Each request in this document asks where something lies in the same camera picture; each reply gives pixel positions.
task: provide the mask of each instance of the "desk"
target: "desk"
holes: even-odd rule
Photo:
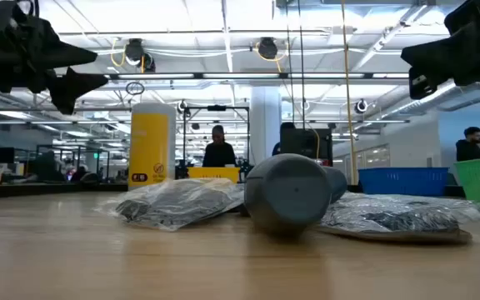
[[[285,243],[232,214],[159,232],[94,212],[109,195],[0,199],[0,299],[480,298],[480,244]]]

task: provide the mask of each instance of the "blue plastic crate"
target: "blue plastic crate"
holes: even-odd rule
[[[443,196],[447,167],[379,167],[358,170],[367,194]]]

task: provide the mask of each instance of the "gray cylinder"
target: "gray cylinder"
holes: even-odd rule
[[[348,180],[340,170],[334,167],[323,167],[331,186],[331,204],[338,201],[348,190]]]
[[[327,211],[332,188],[326,171],[311,159],[280,154],[247,176],[244,205],[255,226],[276,235],[298,235]]]

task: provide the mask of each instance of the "plastic bag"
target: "plastic bag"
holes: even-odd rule
[[[140,187],[104,202],[99,210],[127,223],[175,231],[242,204],[243,184],[224,178],[171,180]]]
[[[372,233],[396,233],[393,236],[398,238],[407,233],[434,240],[434,233],[444,234],[442,238],[447,239],[461,238],[460,225],[465,223],[480,223],[479,205],[467,200],[348,192],[329,207],[320,226],[335,233],[363,233],[368,237]]]

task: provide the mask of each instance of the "label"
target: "label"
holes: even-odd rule
[[[132,115],[129,187],[161,183],[168,177],[168,131],[167,115]]]

